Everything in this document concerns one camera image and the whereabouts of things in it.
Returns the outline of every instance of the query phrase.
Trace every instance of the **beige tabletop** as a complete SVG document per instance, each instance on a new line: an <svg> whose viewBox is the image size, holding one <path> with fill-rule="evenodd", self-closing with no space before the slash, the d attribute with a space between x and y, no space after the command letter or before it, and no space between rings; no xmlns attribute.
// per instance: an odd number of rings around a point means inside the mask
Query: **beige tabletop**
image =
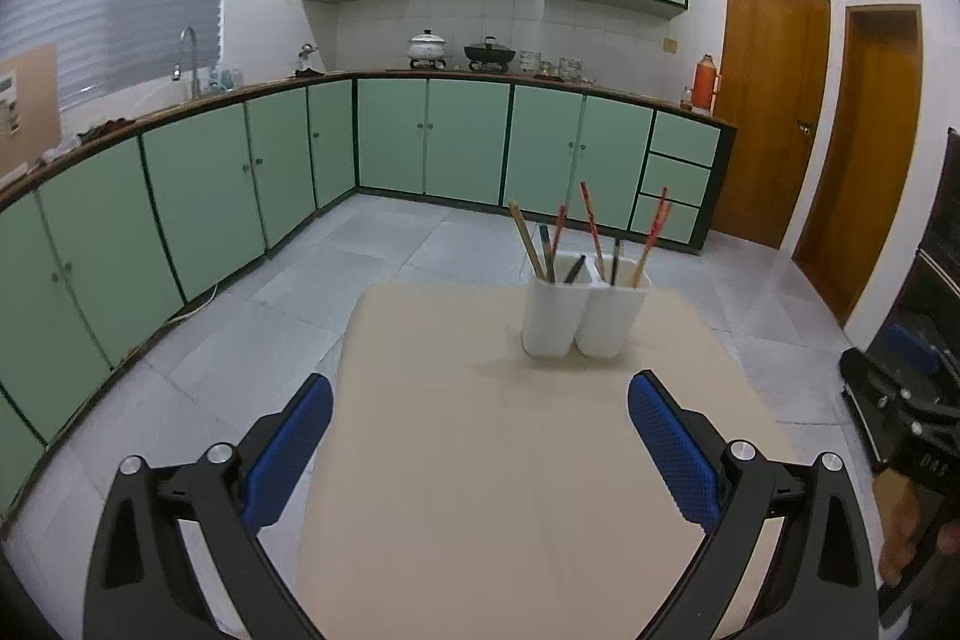
<svg viewBox="0 0 960 640"><path fill-rule="evenodd" d="M298 596L328 640L632 640L703 539L627 413L652 369L768 458L794 453L739 365L670 290L623 355L520 347L525 289L386 283L344 337L301 536ZM721 626L742 624L767 524Z"/></svg>

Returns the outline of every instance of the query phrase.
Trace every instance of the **silver screw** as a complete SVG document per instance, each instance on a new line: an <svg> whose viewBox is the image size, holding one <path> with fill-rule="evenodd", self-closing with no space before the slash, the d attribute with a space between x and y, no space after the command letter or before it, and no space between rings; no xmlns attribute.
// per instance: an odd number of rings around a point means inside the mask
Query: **silver screw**
<svg viewBox="0 0 960 640"><path fill-rule="evenodd" d="M730 452L733 453L733 458L739 458L741 461L750 461L754 456L757 456L757 448L742 439L738 439L730 446Z"/></svg>
<svg viewBox="0 0 960 640"><path fill-rule="evenodd" d="M218 442L206 452L206 460L214 464L222 464L233 456L233 446L227 442Z"/></svg>
<svg viewBox="0 0 960 640"><path fill-rule="evenodd" d="M143 459L140 456L127 456L120 462L120 471L124 475L136 475L143 466Z"/></svg>
<svg viewBox="0 0 960 640"><path fill-rule="evenodd" d="M820 456L820 461L830 472L839 472L843 469L843 459L836 453L824 453L823 456Z"/></svg>

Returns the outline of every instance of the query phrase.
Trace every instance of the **floor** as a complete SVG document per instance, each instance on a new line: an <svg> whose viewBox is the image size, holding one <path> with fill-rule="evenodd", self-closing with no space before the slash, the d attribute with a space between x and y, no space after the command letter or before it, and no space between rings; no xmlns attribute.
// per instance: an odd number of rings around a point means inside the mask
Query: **floor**
<svg viewBox="0 0 960 640"><path fill-rule="evenodd" d="M589 235L574 231L562 245L592 249ZM638 248L627 252L638 255ZM104 396L13 525L4 547L17 574L64 640L79 640L93 536L124 456L140 453L152 465L194 461L282 408L311 371L335 381L341 335L371 283L515 284L529 274L510 218L352 196L226 285ZM851 466L876 559L880 521L870 471L839 396L837 360L848 341L803 274L770 248L722 234L711 234L699 257L654 251L649 274L696 305L800 456L832 450ZM308 468L280 522L260 534L294 589L309 477ZM184 528L203 560L198 530ZM200 569L218 621L241 626L208 557Z"/></svg>

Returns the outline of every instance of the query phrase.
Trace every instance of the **white utensil holder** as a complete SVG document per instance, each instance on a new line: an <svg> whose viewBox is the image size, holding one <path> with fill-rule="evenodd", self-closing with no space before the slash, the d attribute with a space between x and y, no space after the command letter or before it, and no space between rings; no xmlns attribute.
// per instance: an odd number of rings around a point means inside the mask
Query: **white utensil holder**
<svg viewBox="0 0 960 640"><path fill-rule="evenodd" d="M556 285L539 280L535 274L531 275L527 283L527 303L520 334L523 349L528 355L538 359L561 359L573 345L592 287L600 279L587 256L587 263L584 263L576 281L563 285L563 279L579 258L579 253L557 254L554 268L559 282Z"/></svg>
<svg viewBox="0 0 960 640"><path fill-rule="evenodd" d="M607 274L613 269L613 257L604 255ZM634 289L628 287L637 269L637 262L621 258L616 271L616 285L600 280L590 288L587 306L576 333L577 347L592 359L612 359L623 350L634 321L640 314L650 278L646 272Z"/></svg>

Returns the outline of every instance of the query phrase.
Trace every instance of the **wooden countertop edge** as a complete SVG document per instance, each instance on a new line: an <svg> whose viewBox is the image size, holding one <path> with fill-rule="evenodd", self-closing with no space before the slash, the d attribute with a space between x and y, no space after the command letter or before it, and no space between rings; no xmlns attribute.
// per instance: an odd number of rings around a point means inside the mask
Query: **wooden countertop edge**
<svg viewBox="0 0 960 640"><path fill-rule="evenodd" d="M190 116L199 115L203 112L209 112L213 109L232 106L241 101L249 101L253 98L264 97L264 95L272 95L275 92L294 90L294 88L306 88L310 85L322 85L325 82L338 82L344 79L353 79L354 77L473 79L481 82L506 83L508 85L529 85L537 88L549 88L565 92L579 92L579 94L595 95L599 98L611 98L611 100L624 101L638 106L669 112L672 115L683 116L683 118L694 119L695 121L717 128L736 129L736 126L731 124L731 122L722 121L722 119L714 118L713 116L690 112L680 108L677 104L671 104L668 101L659 100L659 98L631 94L630 92L614 91L593 85L576 85L539 80L533 77L520 76L519 74L474 73L473 71L388 70L387 68L371 71L332 71L331 73L325 73L322 76L316 77L306 77L302 79L291 77L272 82L261 82L256 85L225 92L224 94L208 95L208 97L198 98L196 101L177 104L141 116L131 124L117 128L109 134L104 134L102 137L86 145L80 145L78 148L74 148L64 156L59 157L56 161L32 170L19 179L13 180L6 188L0 190L0 211L5 210L9 205L13 204L14 201L24 196L24 194L30 193L30 191L38 188L47 180L85 161L90 156L107 148L111 148L113 145L118 145L125 140L136 137L139 134L151 131L152 129L160 128L161 126L171 124L171 122L181 121L181 119L190 118Z"/></svg>

